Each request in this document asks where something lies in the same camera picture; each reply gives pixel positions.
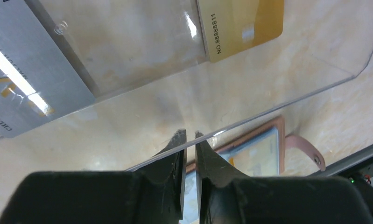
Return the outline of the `clear acrylic card box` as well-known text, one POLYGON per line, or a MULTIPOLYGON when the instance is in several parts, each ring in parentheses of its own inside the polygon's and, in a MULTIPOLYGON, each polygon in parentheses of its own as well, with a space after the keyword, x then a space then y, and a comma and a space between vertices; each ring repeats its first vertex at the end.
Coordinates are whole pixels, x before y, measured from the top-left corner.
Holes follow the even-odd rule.
POLYGON ((217 63, 194 0, 43 0, 96 103, 0 140, 0 173, 126 169, 178 129, 213 147, 283 115, 328 163, 373 143, 373 0, 287 0, 282 34, 217 63))

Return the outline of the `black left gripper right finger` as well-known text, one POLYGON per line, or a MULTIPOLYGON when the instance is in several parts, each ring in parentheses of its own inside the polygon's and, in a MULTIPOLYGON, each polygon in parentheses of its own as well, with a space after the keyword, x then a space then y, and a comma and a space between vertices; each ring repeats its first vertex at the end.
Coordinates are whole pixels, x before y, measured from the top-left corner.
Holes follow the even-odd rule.
POLYGON ((249 177, 219 156, 201 132, 195 138, 201 224, 373 224, 347 178, 249 177))

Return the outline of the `brown leather card holder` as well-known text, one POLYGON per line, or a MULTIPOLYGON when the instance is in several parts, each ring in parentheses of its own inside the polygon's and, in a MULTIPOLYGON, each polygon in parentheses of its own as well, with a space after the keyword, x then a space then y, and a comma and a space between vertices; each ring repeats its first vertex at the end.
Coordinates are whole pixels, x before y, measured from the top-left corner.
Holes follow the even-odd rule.
MULTIPOLYGON (((324 157, 304 137, 285 134, 285 119, 277 116, 214 151, 233 167, 248 176, 276 176, 285 170, 285 152, 296 148, 307 155, 321 171, 326 170, 324 157)), ((183 218, 179 224, 199 224, 196 156, 186 166, 183 218)))

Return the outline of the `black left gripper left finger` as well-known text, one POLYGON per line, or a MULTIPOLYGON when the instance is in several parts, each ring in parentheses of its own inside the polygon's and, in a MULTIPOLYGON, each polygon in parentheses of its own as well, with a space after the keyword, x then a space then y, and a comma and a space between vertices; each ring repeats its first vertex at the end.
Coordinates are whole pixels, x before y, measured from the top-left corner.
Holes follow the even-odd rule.
POLYGON ((177 224, 186 150, 136 171, 34 172, 15 189, 0 224, 177 224))

